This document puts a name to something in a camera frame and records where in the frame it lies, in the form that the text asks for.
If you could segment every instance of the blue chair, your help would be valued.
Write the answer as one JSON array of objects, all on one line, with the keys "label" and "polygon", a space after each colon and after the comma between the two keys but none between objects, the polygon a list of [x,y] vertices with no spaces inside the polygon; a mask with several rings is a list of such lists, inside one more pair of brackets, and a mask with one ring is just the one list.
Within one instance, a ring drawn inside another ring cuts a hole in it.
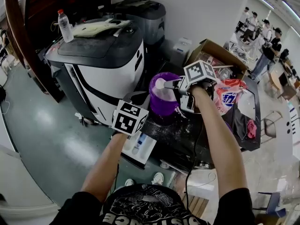
[{"label": "blue chair", "polygon": [[269,204],[266,208],[253,208],[253,210],[266,211],[266,214],[274,215],[279,218],[283,218],[286,215],[285,208],[276,211],[276,207],[279,204],[280,193],[260,193],[260,194],[271,195]]}]

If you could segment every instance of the purple container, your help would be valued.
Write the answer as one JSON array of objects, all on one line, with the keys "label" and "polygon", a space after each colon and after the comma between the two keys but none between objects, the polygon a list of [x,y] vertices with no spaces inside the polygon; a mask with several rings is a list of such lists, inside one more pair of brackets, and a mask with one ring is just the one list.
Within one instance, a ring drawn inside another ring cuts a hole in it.
[{"label": "purple container", "polygon": [[155,87],[155,82],[158,78],[163,78],[166,81],[170,81],[170,80],[175,80],[175,79],[180,79],[180,77],[174,73],[159,73],[156,74],[150,81],[150,85],[149,85],[149,93],[151,96],[150,99],[150,107],[152,109],[152,111],[160,116],[169,116],[171,115],[174,110],[176,109],[176,107],[178,107],[178,102],[174,101],[174,102],[169,102],[169,101],[164,101],[162,99],[160,99],[159,97],[157,97],[153,92],[152,89]]}]

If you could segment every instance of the black backpack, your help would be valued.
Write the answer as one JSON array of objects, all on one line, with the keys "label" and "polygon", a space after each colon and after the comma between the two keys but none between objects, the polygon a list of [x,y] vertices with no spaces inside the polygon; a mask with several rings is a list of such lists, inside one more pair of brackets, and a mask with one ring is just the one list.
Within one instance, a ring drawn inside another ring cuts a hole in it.
[{"label": "black backpack", "polygon": [[0,102],[4,101],[6,97],[6,92],[4,88],[0,85]]}]

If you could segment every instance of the ceiling light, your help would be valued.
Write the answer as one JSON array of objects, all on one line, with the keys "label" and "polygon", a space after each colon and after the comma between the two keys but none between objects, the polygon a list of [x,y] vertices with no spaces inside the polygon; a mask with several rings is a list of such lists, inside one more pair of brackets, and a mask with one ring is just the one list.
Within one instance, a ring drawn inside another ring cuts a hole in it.
[{"label": "ceiling light", "polygon": [[284,0],[282,0],[282,3],[294,15],[294,17],[297,18],[297,20],[300,22],[300,17],[298,16],[298,14],[295,13],[295,11],[292,9],[292,7],[290,5],[288,5],[288,3],[286,1],[284,1]]},{"label": "ceiling light", "polygon": [[267,7],[271,8],[271,9],[274,9],[274,7],[270,3],[268,3],[266,0],[259,0],[259,1],[264,3]]},{"label": "ceiling light", "polygon": [[300,37],[300,34],[295,30],[295,28],[293,28],[293,27],[291,26],[291,29],[293,29],[293,31],[294,31],[295,33],[297,33],[297,35]]}]

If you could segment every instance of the water bottle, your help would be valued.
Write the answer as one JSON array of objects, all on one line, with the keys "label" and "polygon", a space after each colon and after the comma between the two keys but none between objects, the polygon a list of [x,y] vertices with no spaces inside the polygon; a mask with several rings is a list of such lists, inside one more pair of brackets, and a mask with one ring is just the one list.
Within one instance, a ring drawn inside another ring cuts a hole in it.
[{"label": "water bottle", "polygon": [[69,43],[74,39],[73,33],[71,31],[71,26],[68,17],[64,14],[64,10],[58,10],[58,25],[60,26],[60,31],[65,43]]}]

